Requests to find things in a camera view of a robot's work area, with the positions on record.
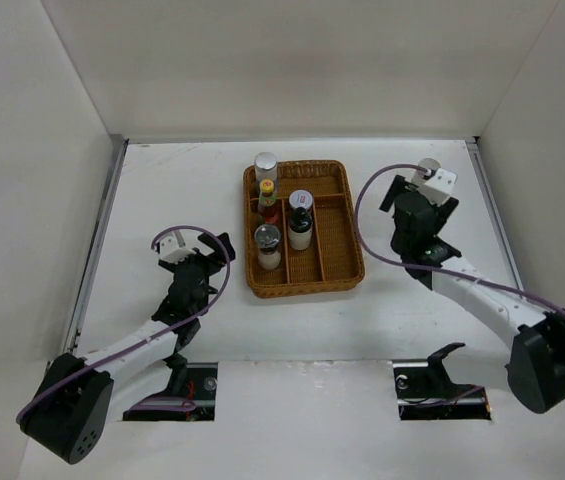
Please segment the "blue label bottle silver cap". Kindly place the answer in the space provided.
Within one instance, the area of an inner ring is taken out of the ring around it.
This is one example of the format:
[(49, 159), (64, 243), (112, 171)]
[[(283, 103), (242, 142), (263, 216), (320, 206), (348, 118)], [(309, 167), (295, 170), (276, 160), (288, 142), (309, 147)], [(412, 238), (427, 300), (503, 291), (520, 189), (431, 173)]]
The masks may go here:
[(441, 164), (433, 158), (423, 158), (419, 161), (418, 165), (429, 172), (436, 172), (441, 168)]

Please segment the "black top salt grinder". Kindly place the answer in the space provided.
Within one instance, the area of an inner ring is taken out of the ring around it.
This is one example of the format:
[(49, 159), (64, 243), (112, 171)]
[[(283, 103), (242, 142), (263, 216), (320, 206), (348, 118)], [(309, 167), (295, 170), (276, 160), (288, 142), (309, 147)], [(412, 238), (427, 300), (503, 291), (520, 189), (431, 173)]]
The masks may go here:
[(272, 224), (262, 224), (254, 232), (254, 241), (260, 267), (267, 271), (276, 269), (281, 262), (279, 229)]

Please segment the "red sauce bottle yellow cap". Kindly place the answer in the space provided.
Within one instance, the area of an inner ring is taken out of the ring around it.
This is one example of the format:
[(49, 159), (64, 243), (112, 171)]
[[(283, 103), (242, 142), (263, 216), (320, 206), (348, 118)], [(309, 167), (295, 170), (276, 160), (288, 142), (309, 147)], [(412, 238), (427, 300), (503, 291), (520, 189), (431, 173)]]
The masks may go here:
[(259, 184), (258, 216), (261, 224), (276, 225), (279, 208), (275, 183), (271, 179), (263, 179)]

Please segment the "black cap white powder bottle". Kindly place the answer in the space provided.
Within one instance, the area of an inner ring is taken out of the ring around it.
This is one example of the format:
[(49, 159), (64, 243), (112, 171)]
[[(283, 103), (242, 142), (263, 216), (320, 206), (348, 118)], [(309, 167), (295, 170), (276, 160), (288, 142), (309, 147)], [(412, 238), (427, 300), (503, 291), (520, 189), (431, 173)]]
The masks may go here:
[(288, 223), (288, 236), (292, 249), (306, 250), (312, 238), (313, 220), (309, 211), (304, 207), (293, 210)]

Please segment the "satay sauce jar white lid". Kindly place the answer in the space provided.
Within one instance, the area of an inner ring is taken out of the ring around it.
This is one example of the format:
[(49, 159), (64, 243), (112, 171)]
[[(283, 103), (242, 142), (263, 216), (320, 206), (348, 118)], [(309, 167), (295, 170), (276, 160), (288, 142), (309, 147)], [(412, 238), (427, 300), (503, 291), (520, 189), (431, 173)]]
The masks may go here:
[(311, 213), (314, 204), (314, 198), (309, 191), (298, 189), (294, 190), (289, 195), (288, 203), (292, 212), (295, 212), (298, 208), (303, 208), (307, 212)]

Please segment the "blue label bead bottle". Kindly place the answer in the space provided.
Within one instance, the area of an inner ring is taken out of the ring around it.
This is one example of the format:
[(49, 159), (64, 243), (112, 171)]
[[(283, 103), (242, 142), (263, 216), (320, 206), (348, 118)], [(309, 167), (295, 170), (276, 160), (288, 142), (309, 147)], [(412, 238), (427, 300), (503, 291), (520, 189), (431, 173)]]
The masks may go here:
[(277, 181), (278, 159), (272, 152), (260, 152), (254, 158), (254, 171), (257, 184), (263, 180)]

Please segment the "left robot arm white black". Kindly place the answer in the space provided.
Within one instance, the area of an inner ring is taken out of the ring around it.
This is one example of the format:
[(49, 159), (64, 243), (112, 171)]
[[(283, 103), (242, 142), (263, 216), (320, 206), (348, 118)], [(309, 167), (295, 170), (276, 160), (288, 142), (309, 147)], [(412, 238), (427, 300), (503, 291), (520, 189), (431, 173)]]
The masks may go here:
[(58, 356), (48, 367), (32, 400), (18, 413), (21, 432), (69, 465), (82, 461), (100, 440), (116, 404), (120, 413), (142, 410), (193, 410), (183, 399), (164, 405), (153, 393), (129, 389), (140, 374), (168, 399), (186, 387), (186, 373), (176, 366), (185, 363), (181, 351), (199, 332), (200, 319), (224, 292), (215, 288), (213, 275), (231, 272), (236, 258), (227, 233), (214, 235), (195, 228), (198, 240), (209, 248), (204, 254), (189, 248), (182, 227), (169, 227), (157, 234), (151, 248), (158, 264), (172, 276), (171, 284), (155, 313), (136, 331), (91, 354)]

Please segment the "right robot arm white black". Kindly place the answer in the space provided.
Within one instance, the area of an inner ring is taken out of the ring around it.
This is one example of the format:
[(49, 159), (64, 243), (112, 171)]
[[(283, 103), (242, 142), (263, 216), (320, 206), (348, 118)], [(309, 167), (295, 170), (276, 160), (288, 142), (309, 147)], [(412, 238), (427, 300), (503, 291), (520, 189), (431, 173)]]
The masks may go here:
[(458, 204), (449, 194), (434, 194), (429, 182), (396, 176), (380, 205), (393, 214), (391, 247), (412, 278), (454, 301), (504, 343), (509, 390), (528, 410), (545, 413), (565, 400), (565, 314), (489, 286), (439, 238)]

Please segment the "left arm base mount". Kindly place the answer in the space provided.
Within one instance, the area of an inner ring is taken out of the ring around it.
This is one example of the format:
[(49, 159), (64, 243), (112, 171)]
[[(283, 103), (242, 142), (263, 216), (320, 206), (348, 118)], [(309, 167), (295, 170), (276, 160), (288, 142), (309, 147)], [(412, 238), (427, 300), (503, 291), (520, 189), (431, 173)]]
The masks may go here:
[(213, 421), (217, 394), (217, 363), (179, 365), (165, 389), (150, 395), (140, 406), (122, 415), (133, 422)]

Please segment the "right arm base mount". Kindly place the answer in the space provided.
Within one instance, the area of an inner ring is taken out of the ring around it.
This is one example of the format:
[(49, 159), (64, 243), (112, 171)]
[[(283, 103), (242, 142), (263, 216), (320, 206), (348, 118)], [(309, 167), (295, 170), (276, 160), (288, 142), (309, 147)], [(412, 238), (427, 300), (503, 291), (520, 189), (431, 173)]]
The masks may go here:
[(444, 360), (465, 346), (450, 343), (424, 359), (392, 363), (398, 416), (402, 421), (491, 420), (483, 386), (455, 383)]

